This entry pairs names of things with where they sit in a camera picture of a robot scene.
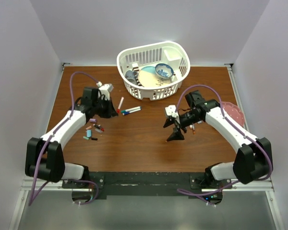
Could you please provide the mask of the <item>red marker pen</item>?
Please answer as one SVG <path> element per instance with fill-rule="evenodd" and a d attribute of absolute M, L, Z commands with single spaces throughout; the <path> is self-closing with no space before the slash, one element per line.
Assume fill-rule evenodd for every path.
<path fill-rule="evenodd" d="M 117 113 L 120 112 L 120 109 L 121 109 L 121 106 L 122 106 L 122 104 L 123 104 L 123 101 L 124 101 L 124 97 L 121 97 L 120 103 L 119 103 L 119 105 L 118 105 L 118 107 L 117 107 L 117 110 L 116 110 Z"/>

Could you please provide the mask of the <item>blue marker pen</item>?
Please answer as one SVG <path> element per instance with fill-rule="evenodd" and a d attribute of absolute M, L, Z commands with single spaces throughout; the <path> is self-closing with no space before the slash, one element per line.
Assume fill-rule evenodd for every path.
<path fill-rule="evenodd" d="M 123 115 L 129 115 L 129 114 L 132 114 L 132 113 L 135 113 L 135 112 L 139 112 L 141 111 L 141 108 L 138 108 L 138 109 L 135 109 L 135 110 L 132 110 L 132 111 L 127 111 L 125 113 L 123 113 Z"/>

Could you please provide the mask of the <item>green marker pen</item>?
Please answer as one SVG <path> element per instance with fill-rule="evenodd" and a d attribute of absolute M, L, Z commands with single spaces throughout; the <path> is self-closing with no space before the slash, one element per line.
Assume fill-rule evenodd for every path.
<path fill-rule="evenodd" d="M 141 110 L 142 107 L 141 106 L 137 106 L 137 107 L 133 107 L 133 108 L 129 108 L 129 109 L 126 109 L 126 110 L 121 110 L 121 113 L 124 114 L 124 113 L 130 113 L 134 110 Z"/>

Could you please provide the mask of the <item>clear red pen cap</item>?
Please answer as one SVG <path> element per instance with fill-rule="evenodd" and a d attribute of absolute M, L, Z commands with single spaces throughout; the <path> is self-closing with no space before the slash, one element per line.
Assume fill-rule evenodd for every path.
<path fill-rule="evenodd" d="M 98 132 L 98 133 L 103 133 L 103 131 L 102 131 L 102 130 L 100 130 L 100 129 L 97 129 L 97 128 L 95 128 L 95 131 L 96 131 L 96 132 Z"/>

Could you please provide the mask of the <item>blue highlighter cap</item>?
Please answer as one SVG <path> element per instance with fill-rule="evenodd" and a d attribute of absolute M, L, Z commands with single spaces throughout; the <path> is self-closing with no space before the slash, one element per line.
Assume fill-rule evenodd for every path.
<path fill-rule="evenodd" d="M 86 136 L 88 137 L 88 138 L 90 138 L 91 136 L 92 136 L 92 130 L 87 130 L 86 131 Z"/>

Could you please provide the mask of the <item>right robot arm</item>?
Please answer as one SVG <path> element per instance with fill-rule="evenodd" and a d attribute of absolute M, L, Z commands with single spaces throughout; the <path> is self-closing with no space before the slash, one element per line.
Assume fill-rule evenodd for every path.
<path fill-rule="evenodd" d="M 185 96 L 189 110 L 180 114 L 175 105 L 165 108 L 164 127 L 173 125 L 168 141 L 183 140 L 187 127 L 206 122 L 218 131 L 236 151 L 233 162 L 216 163 L 205 169 L 204 183 L 216 188 L 222 180 L 237 179 L 243 184 L 269 176 L 273 171 L 272 147 L 267 138 L 257 138 L 231 118 L 215 100 L 204 99 L 199 91 Z"/>

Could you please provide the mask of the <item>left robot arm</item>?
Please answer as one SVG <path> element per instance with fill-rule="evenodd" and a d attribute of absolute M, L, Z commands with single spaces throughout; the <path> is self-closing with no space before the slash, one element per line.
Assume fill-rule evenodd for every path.
<path fill-rule="evenodd" d="M 110 96 L 112 90 L 112 84 L 85 87 L 82 96 L 73 100 L 65 117 L 54 128 L 40 138 L 31 138 L 27 143 L 25 175 L 54 183 L 72 180 L 79 188 L 87 187 L 90 182 L 88 167 L 66 163 L 63 149 L 95 115 L 101 118 L 118 115 Z"/>

